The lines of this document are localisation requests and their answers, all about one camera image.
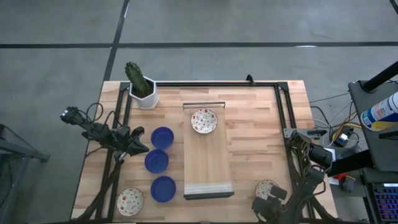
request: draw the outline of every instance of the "blue bowl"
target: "blue bowl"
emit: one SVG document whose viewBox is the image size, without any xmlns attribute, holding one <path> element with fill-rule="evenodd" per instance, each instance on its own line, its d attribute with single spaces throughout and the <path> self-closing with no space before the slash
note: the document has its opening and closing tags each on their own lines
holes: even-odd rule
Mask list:
<svg viewBox="0 0 398 224">
<path fill-rule="evenodd" d="M 158 174 L 166 170 L 169 164 L 169 156 L 160 149 L 154 149 L 145 157 L 145 168 L 154 174 Z"/>
<path fill-rule="evenodd" d="M 150 194 L 155 201 L 165 203 L 171 200 L 175 195 L 175 182 L 167 176 L 161 176 L 154 180 L 150 187 Z"/>
<path fill-rule="evenodd" d="M 157 149 L 167 149 L 174 141 L 174 134 L 170 128 L 157 128 L 150 136 L 150 141 Z"/>
</svg>

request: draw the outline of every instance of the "gray floor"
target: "gray floor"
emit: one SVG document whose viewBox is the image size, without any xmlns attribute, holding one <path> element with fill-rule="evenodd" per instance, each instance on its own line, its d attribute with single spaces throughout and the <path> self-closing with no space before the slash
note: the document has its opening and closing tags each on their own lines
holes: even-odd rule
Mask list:
<svg viewBox="0 0 398 224">
<path fill-rule="evenodd" d="M 2 1 L 0 44 L 111 43 L 122 4 Z M 395 41 L 397 21 L 386 0 L 131 0 L 121 42 Z M 98 100 L 109 51 L 0 49 L 0 123 L 52 155 L 47 164 L 30 163 L 18 221 L 68 219 L 87 141 L 59 115 L 66 106 Z M 110 79 L 126 80 L 124 64 L 133 60 L 155 80 L 242 80 L 249 73 L 258 80 L 305 80 L 311 101 L 344 93 L 348 82 L 372 77 L 397 58 L 397 47 L 119 49 Z M 331 119 L 349 102 L 346 95 L 314 105 Z M 334 123 L 347 114 L 348 108 Z M 365 218 L 360 198 L 335 201 L 340 218 Z"/>
</svg>

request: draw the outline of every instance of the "black metal frame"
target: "black metal frame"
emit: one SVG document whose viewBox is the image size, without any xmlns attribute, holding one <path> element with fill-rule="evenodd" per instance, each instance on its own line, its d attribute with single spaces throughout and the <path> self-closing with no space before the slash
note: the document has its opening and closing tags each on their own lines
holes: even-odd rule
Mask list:
<svg viewBox="0 0 398 224">
<path fill-rule="evenodd" d="M 114 120 L 113 120 L 113 126 L 112 128 L 117 128 L 118 126 L 118 121 L 116 117 L 119 117 L 121 108 L 122 108 L 122 101 L 123 101 L 123 95 L 125 91 L 129 90 L 129 82 L 121 82 L 120 87 L 119 87 L 119 93 L 118 93 L 118 99 L 116 103 L 116 108 L 115 112 L 116 115 Z M 284 114 L 284 108 L 282 105 L 282 97 L 280 94 L 280 91 L 282 90 L 285 95 L 285 100 L 287 104 L 287 111 L 289 113 L 289 119 L 290 119 L 290 125 L 291 128 L 296 128 L 296 122 L 295 122 L 295 116 L 293 112 L 293 105 L 292 101 L 290 99 L 290 93 L 289 93 L 289 86 L 287 82 L 254 82 L 252 77 L 248 75 L 246 81 L 241 81 L 241 82 L 236 82 L 236 81 L 221 81 L 221 82 L 157 82 L 157 86 L 163 87 L 163 86 L 177 86 L 177 87 L 211 87 L 211 86 L 236 86 L 236 87 L 250 87 L 250 86 L 255 86 L 255 87 L 271 87 L 274 88 L 275 90 L 275 97 L 277 101 L 277 107 L 278 107 L 278 112 L 279 112 L 279 119 L 280 119 L 280 128 L 281 128 L 281 135 L 284 139 L 284 145 L 285 145 L 285 152 L 287 156 L 287 165 L 289 168 L 289 174 L 290 174 L 290 181 L 292 183 L 292 189 L 295 190 L 296 186 L 298 184 L 300 176 L 303 174 L 303 161 L 300 158 L 298 159 L 298 164 L 299 164 L 299 172 L 294 166 L 294 158 L 292 151 L 287 147 L 286 144 L 286 138 L 283 135 L 283 130 L 287 127 L 287 123 L 285 120 L 285 114 Z M 124 112 L 124 119 L 123 119 L 123 125 L 128 124 L 129 121 L 129 112 L 131 109 L 131 101 L 132 98 L 131 96 L 127 93 L 127 102 L 126 102 L 126 108 Z M 105 180 L 109 176 L 109 171 L 111 169 L 111 160 L 113 158 L 113 153 L 111 151 L 108 151 L 106 155 L 106 160 L 105 160 L 105 167 L 104 167 L 104 172 L 103 172 L 103 178 L 102 178 L 102 184 L 101 187 L 103 187 Z M 104 223 L 104 222 L 112 222 L 113 221 L 113 214 L 114 214 L 114 208 L 115 208 L 115 202 L 116 202 L 116 197 L 117 197 L 117 192 L 118 192 L 118 182 L 119 178 L 117 178 L 114 183 L 112 184 L 112 190 L 111 190 L 111 196 L 110 196 L 110 201 L 109 201 L 109 208 L 107 212 L 107 217 L 103 218 L 102 213 L 103 213 L 103 202 L 104 199 L 99 203 L 99 206 L 97 208 L 96 214 L 95 214 L 95 219 L 90 220 L 90 223 Z M 309 219 L 315 219 L 315 213 L 313 210 L 313 205 L 311 203 L 307 204 L 308 208 L 308 215 Z"/>
</svg>

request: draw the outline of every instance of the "wooden table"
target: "wooden table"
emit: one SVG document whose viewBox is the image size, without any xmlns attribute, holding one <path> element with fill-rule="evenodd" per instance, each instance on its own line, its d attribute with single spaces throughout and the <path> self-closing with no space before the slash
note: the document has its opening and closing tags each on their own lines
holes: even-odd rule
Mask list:
<svg viewBox="0 0 398 224">
<path fill-rule="evenodd" d="M 288 81 L 290 97 L 298 128 L 313 128 L 314 123 L 303 81 Z M 116 107 L 120 82 L 104 82 L 99 102 L 104 114 Z M 139 110 L 132 102 L 129 125 L 145 128 L 141 141 L 153 149 L 150 134 L 159 126 L 169 127 L 174 132 L 174 144 L 167 150 L 170 163 L 162 174 L 151 174 L 144 167 L 146 154 L 126 157 L 122 166 L 118 192 L 136 187 L 144 194 L 144 207 L 135 216 L 124 217 L 117 208 L 114 222 L 256 222 L 251 210 L 254 189 L 258 182 L 271 179 L 288 191 L 292 191 L 286 153 L 280 129 L 275 90 L 268 87 L 159 87 L 159 104 L 154 110 Z M 183 109 L 182 103 L 197 101 L 225 101 L 229 162 L 235 195 L 230 198 L 185 200 L 184 153 L 183 153 Z M 282 95 L 285 117 L 288 119 L 284 96 Z M 122 108 L 120 121 L 123 120 Z M 99 147 L 90 142 L 88 152 Z M 102 149 L 86 158 L 72 212 L 78 217 L 90 204 L 100 189 L 106 150 Z M 150 196 L 152 181 L 168 175 L 176 181 L 177 192 L 168 203 L 157 203 Z M 335 203 L 328 179 L 326 192 L 317 199 L 326 210 L 337 217 Z M 315 192 L 322 189 L 322 184 Z M 105 211 L 109 202 L 105 202 Z"/>
</svg>

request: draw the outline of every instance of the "white pot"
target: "white pot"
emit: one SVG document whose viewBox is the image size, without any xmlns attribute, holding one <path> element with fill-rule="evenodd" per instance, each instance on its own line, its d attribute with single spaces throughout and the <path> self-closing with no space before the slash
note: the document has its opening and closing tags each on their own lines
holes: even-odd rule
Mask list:
<svg viewBox="0 0 398 224">
<path fill-rule="evenodd" d="M 147 77 L 144 77 L 144 78 L 153 83 L 154 92 L 151 95 L 149 95 L 149 96 L 146 96 L 144 98 L 139 98 L 139 97 L 134 96 L 132 94 L 133 86 L 132 86 L 132 83 L 130 83 L 130 96 L 132 96 L 134 99 L 136 99 L 140 109 L 142 109 L 142 110 L 151 110 L 151 109 L 155 108 L 157 102 L 159 101 L 159 96 L 157 94 L 156 82 L 151 80 L 150 78 L 147 78 Z"/>
</svg>

